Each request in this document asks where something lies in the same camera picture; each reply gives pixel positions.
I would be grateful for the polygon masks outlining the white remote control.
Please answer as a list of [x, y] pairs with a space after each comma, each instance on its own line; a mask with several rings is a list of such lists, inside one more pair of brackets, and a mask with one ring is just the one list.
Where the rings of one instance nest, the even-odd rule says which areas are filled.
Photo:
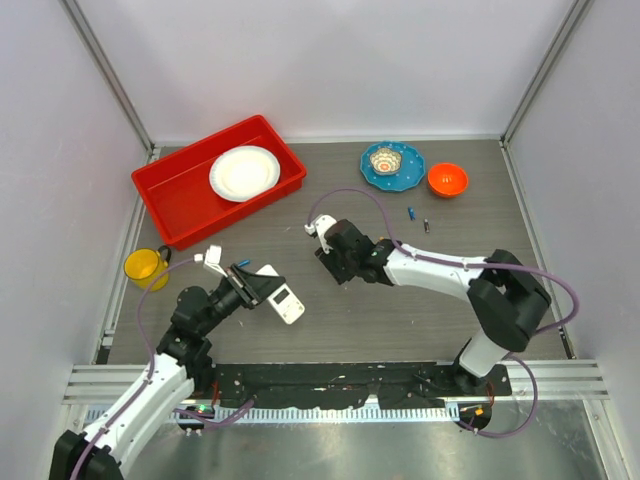
[[[270, 264], [266, 264], [261, 267], [257, 273], [279, 275]], [[269, 296], [266, 301], [278, 316], [288, 325], [295, 323], [305, 312], [305, 306], [287, 283]]]

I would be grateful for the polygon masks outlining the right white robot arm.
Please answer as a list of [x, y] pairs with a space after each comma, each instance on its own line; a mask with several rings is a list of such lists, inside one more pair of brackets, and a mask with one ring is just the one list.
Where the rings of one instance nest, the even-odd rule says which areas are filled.
[[305, 231], [319, 241], [315, 256], [338, 284], [357, 277], [370, 284], [423, 288], [471, 305], [480, 330], [442, 375], [441, 390], [478, 393], [506, 354], [526, 349], [550, 307], [541, 283], [505, 250], [465, 260], [389, 238], [374, 242], [350, 221], [329, 215], [316, 217]]

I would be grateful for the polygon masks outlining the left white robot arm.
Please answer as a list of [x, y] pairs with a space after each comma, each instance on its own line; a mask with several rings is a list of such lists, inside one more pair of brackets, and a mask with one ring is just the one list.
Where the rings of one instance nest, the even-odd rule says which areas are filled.
[[266, 265], [257, 273], [231, 265], [212, 291], [191, 286], [176, 301], [171, 325], [139, 377], [81, 433], [54, 445], [51, 479], [124, 479], [148, 441], [184, 400], [210, 391], [215, 367], [207, 335], [240, 308], [277, 296], [286, 279]]

